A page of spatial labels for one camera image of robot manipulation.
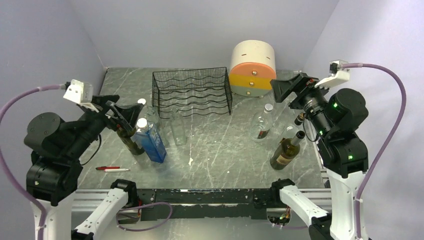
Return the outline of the blue square bottle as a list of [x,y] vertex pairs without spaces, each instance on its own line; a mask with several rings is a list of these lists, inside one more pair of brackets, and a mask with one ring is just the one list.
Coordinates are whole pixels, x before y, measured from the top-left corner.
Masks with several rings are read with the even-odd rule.
[[140,118],[136,122],[136,129],[131,139],[146,152],[152,162],[162,164],[167,152],[159,134],[157,126],[146,118]]

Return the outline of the clear glass bottle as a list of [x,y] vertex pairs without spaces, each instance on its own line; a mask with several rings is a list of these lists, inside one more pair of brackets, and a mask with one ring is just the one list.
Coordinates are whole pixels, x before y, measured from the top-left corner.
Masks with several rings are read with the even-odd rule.
[[187,137],[185,133],[185,124],[183,116],[180,114],[177,108],[171,110],[170,127],[176,146],[184,146],[187,143]]

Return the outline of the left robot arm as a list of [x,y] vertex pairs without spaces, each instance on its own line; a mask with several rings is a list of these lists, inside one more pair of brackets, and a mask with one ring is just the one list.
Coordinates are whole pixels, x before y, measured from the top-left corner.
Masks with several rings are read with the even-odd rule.
[[132,136],[144,104],[120,106],[118,95],[71,96],[69,100],[83,110],[78,120],[67,122],[45,112],[32,119],[24,138],[32,150],[26,190],[35,199],[32,209],[39,240],[98,240],[118,211],[141,205],[136,184],[117,179],[88,219],[71,229],[72,205],[83,170],[81,156],[106,128],[123,133],[126,145],[137,151]]

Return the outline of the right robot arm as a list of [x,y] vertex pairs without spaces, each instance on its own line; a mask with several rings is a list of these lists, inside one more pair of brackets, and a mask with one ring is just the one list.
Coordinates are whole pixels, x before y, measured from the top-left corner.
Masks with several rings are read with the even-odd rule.
[[296,95],[289,108],[302,110],[317,133],[318,152],[330,181],[331,211],[313,203],[291,180],[272,184],[270,202],[275,207],[290,207],[313,240],[367,240],[358,192],[369,169],[369,155],[356,134],[369,114],[364,97],[342,88],[326,99],[327,82],[305,73],[289,80],[273,79],[270,85],[277,103]]

